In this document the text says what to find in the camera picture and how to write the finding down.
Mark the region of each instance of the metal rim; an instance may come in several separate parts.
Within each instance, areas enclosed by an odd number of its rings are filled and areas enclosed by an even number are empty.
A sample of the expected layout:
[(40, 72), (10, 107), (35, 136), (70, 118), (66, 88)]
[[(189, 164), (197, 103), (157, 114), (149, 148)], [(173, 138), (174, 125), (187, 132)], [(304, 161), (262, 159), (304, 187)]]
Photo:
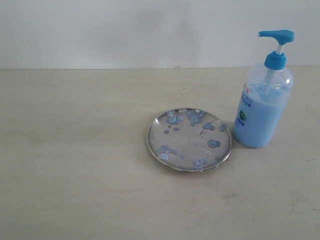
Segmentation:
[[(160, 115), (158, 115), (155, 119), (158, 119), (160, 118), (162, 115), (166, 114), (167, 112), (172, 112), (172, 111), (175, 111), (175, 110), (198, 110), (198, 111), (202, 111), (201, 109), (198, 109), (198, 108), (194, 108), (194, 107), (179, 107), (179, 108), (173, 108), (173, 109), (170, 109), (170, 110), (167, 110), (167, 111), (164, 111), (162, 112)], [(221, 118), (217, 117), (216, 115), (212, 114), (211, 112), (208, 112), (208, 111), (205, 111), (206, 114), (218, 119), (221, 123), (225, 123), (224, 121), (221, 120)], [(151, 124), (149, 125), (147, 131), (146, 131), (146, 144), (148, 146), (148, 149), (150, 151), (150, 153), (155, 157), (155, 159), (157, 159), (160, 163), (174, 169), (174, 170), (177, 170), (177, 171), (180, 171), (180, 172), (203, 172), (203, 171), (207, 171), (209, 169), (213, 169), (213, 168), (216, 168), (218, 167), (218, 165), (220, 165), (221, 163), (223, 163), (225, 160), (227, 160), (227, 158), (230, 156), (231, 154), (231, 149), (232, 149), (232, 135), (230, 133), (230, 130), (229, 130), (229, 127), (226, 128), (227, 132), (228, 132), (228, 135), (229, 135), (229, 149), (228, 149), (228, 152), (227, 154), (224, 156), (224, 158), (219, 162), (219, 164), (215, 164), (215, 165), (212, 165), (210, 167), (207, 167), (207, 168), (204, 168), (204, 169), (201, 169), (201, 170), (197, 170), (197, 169), (192, 169), (192, 170), (185, 170), (185, 169), (181, 169), (181, 168), (177, 168), (175, 166), (172, 166), (164, 161), (162, 161), (160, 158), (158, 158), (158, 156), (154, 153), (153, 149), (151, 148), (150, 146), (150, 142), (149, 142), (149, 133), (150, 133), (150, 129), (152, 128), (154, 122), (155, 122), (155, 119), (151, 122)]]

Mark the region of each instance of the beige tabletop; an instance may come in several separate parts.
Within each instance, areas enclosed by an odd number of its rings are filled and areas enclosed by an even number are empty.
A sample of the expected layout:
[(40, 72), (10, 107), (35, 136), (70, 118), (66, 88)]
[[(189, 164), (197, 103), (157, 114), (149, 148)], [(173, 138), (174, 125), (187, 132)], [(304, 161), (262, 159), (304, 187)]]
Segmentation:
[(320, 67), (291, 70), (270, 145), (198, 173), (147, 128), (178, 107), (232, 126), (247, 68), (0, 71), (0, 239), (320, 239)]

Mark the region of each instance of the metal plate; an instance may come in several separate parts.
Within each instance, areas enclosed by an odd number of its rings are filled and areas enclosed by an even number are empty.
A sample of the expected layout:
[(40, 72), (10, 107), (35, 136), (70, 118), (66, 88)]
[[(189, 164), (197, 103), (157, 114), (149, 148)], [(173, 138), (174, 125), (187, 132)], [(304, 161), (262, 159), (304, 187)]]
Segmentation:
[(152, 155), (164, 165), (178, 171), (201, 172), (229, 157), (232, 137), (227, 125), (211, 113), (177, 108), (151, 123), (146, 142)]

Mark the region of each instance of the soap dispenser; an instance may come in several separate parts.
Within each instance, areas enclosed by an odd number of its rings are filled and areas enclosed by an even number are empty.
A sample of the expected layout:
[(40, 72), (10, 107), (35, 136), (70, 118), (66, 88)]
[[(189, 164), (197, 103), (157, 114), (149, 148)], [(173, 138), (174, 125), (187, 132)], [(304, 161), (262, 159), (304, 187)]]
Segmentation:
[(233, 135), (251, 148), (262, 148), (270, 142), (294, 85), (283, 53), (284, 45), (294, 41), (294, 32), (261, 31), (258, 36), (274, 38), (279, 45), (267, 55), (264, 64), (249, 71), (242, 90)]

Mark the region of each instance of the blue pump head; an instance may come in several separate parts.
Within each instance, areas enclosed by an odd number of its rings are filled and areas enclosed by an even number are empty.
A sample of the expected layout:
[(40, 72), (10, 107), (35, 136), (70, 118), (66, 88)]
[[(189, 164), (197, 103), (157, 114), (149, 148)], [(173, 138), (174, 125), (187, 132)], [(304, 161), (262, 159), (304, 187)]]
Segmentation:
[(290, 30), (260, 31), (258, 36), (271, 37), (279, 43), (277, 51), (266, 56), (264, 65), (272, 70), (284, 69), (287, 61), (286, 55), (283, 53), (284, 45), (294, 41), (295, 33)]

